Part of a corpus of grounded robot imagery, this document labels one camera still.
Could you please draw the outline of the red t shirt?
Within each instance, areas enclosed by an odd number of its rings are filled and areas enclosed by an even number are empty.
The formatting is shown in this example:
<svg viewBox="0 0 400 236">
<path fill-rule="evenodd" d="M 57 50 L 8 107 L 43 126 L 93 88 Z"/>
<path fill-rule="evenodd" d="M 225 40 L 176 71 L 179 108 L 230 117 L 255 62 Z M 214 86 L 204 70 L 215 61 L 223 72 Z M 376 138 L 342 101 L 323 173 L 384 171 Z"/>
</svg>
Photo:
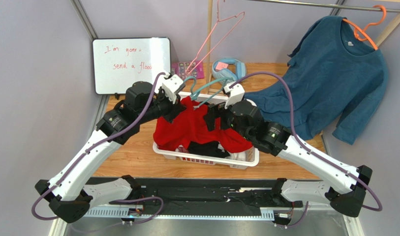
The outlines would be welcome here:
<svg viewBox="0 0 400 236">
<path fill-rule="evenodd" d="M 253 147 L 251 142 L 232 129 L 216 128 L 209 131 L 203 119 L 208 111 L 205 104 L 194 109 L 199 102 L 192 101 L 190 97 L 183 98 L 181 104 L 186 106 L 186 110 L 181 112 L 172 123 L 164 118 L 157 120 L 153 140 L 160 149 L 172 151 L 179 146 L 188 148 L 191 142 L 205 144 L 213 141 L 219 142 L 226 151 L 231 153 L 243 152 Z"/>
</svg>

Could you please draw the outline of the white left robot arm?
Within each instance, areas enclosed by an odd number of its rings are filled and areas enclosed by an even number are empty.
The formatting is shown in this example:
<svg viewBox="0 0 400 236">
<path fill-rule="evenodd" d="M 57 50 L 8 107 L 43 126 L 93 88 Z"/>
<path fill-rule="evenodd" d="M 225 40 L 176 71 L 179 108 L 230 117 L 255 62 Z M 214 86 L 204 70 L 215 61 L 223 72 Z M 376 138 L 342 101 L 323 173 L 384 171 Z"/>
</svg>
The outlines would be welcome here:
<svg viewBox="0 0 400 236">
<path fill-rule="evenodd" d="M 163 81 L 160 87 L 135 82 L 126 90 L 125 98 L 104 114 L 72 161 L 55 177 L 35 185 L 55 218 L 73 223 L 93 207 L 135 199 L 140 185 L 130 175 L 95 185 L 89 185 L 88 180 L 111 154 L 139 132 L 142 124 L 158 118 L 172 121 L 182 112 L 179 92 L 184 86 L 183 81 L 173 78 Z"/>
</svg>

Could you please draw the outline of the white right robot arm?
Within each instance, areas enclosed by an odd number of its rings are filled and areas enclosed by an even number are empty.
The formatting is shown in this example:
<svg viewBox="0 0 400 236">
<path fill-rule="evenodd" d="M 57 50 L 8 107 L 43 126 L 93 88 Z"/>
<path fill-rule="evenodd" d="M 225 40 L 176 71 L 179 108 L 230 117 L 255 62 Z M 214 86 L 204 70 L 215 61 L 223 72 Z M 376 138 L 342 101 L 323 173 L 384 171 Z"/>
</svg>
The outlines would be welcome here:
<svg viewBox="0 0 400 236">
<path fill-rule="evenodd" d="M 272 189 L 277 201 L 328 204 L 343 215 L 359 216 L 371 168 L 346 165 L 314 149 L 285 126 L 264 121 L 259 109 L 247 100 L 229 106 L 224 102 L 210 104 L 203 119 L 209 131 L 232 129 L 259 151 L 293 162 L 320 178 L 319 181 L 277 179 Z"/>
</svg>

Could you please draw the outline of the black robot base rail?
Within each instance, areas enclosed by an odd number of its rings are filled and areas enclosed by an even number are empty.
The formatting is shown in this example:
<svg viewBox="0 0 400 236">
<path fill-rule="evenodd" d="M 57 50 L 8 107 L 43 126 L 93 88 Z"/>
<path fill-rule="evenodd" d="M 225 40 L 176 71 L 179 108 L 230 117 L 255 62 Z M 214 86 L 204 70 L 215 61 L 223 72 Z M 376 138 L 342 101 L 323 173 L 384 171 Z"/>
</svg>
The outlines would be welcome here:
<svg viewBox="0 0 400 236">
<path fill-rule="evenodd" d="M 143 214 L 160 216 L 259 216 L 264 207 L 303 209 L 272 192 L 275 179 L 136 178 L 141 186 L 133 196 Z"/>
</svg>

